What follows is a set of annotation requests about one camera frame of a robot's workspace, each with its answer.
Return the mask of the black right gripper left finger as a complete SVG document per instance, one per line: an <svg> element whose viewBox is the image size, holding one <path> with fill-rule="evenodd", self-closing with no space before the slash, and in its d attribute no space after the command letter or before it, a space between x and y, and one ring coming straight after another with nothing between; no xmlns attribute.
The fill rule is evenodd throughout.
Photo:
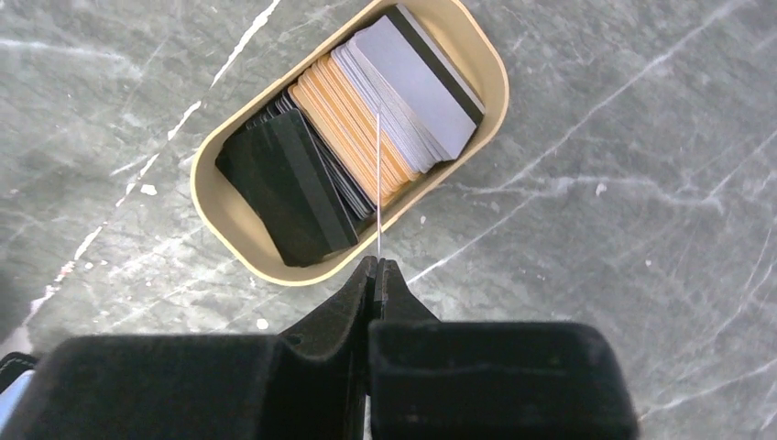
<svg viewBox="0 0 777 440"><path fill-rule="evenodd" d="M360 439L378 262L277 335L85 335L36 365L4 439Z"/></svg>

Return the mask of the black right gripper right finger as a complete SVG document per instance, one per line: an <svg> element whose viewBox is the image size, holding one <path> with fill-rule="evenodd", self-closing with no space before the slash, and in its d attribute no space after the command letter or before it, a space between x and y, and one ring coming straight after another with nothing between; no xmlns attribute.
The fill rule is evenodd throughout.
<svg viewBox="0 0 777 440"><path fill-rule="evenodd" d="M613 348L575 322L445 322L377 266L368 330L376 439L635 439Z"/></svg>

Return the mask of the thin silver credit card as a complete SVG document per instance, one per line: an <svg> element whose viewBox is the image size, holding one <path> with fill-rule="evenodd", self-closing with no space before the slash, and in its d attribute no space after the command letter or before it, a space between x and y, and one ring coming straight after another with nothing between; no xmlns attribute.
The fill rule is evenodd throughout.
<svg viewBox="0 0 777 440"><path fill-rule="evenodd" d="M377 238L376 238L376 258L378 262L382 260L382 150L381 150L381 139L382 139L382 126L381 126L381 113L380 113L380 107L378 107L378 110L376 111L376 139L375 139L375 150L376 150L376 181L377 181L377 190L376 190L376 232L377 232Z"/></svg>

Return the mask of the beige oval plastic tray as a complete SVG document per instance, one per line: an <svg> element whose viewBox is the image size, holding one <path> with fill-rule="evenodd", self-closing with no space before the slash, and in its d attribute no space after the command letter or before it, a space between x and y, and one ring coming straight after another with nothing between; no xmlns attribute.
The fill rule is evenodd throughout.
<svg viewBox="0 0 777 440"><path fill-rule="evenodd" d="M368 249L378 237L369 226L359 243L307 268L282 262L263 221L238 191L216 169L217 155L226 140L304 69L332 50L389 7L388 1L372 1L346 21L304 59L230 115L202 142L193 157L190 175L192 202L210 231L259 278L282 286L300 287L325 281ZM442 47L455 68L485 106L485 118L458 160L438 165L401 192L383 214L382 227L390 228L427 193L434 191L470 160L499 131L509 108L509 77L496 48L466 5L457 0L408 1L406 7Z"/></svg>

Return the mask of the black leather card holder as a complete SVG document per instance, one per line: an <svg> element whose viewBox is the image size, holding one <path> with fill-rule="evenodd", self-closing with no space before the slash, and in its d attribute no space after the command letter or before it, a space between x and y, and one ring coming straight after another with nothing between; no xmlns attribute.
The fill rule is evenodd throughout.
<svg viewBox="0 0 777 440"><path fill-rule="evenodd" d="M4 430L24 394L38 363L36 357L11 352L1 359L1 430Z"/></svg>

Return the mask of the stack of credit cards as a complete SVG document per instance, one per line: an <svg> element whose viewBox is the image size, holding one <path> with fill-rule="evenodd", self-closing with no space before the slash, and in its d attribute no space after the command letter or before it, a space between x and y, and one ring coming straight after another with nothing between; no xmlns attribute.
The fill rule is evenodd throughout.
<svg viewBox="0 0 777 440"><path fill-rule="evenodd" d="M442 47L401 4L323 54L245 127L301 111L347 212L376 212L376 111L382 207L441 162L459 158L485 107Z"/></svg>

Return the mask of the black card in tray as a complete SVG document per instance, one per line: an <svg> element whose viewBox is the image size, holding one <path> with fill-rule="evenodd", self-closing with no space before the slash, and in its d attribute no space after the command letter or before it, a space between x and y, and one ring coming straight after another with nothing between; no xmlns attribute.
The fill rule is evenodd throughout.
<svg viewBox="0 0 777 440"><path fill-rule="evenodd" d="M215 164L262 220L284 264L311 266L357 244L301 111L233 134Z"/></svg>

